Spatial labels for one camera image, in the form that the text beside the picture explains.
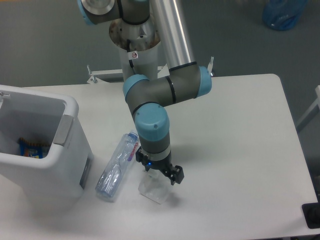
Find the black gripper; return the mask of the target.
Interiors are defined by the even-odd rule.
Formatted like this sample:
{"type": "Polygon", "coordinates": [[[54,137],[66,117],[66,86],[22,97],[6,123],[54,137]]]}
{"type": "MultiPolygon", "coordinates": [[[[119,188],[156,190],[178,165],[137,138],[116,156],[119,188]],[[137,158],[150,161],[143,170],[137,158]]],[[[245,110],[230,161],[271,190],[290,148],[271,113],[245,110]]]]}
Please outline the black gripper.
{"type": "Polygon", "coordinates": [[[173,166],[171,163],[171,152],[160,160],[151,160],[149,155],[143,152],[140,147],[135,153],[135,159],[146,171],[149,169],[159,170],[164,176],[170,179],[170,184],[181,184],[185,175],[183,168],[179,165],[173,166]]]}

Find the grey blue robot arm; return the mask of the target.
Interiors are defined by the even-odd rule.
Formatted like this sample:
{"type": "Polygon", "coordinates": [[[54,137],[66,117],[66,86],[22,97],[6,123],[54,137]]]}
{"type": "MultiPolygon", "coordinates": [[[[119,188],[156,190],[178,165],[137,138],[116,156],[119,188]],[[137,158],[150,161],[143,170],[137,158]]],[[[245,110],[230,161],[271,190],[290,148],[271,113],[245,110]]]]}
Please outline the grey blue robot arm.
{"type": "Polygon", "coordinates": [[[136,160],[180,184],[183,168],[172,165],[166,107],[208,94],[211,71],[199,66],[179,0],[80,0],[89,25],[109,23],[119,49],[125,101],[140,139],[136,160]]]}

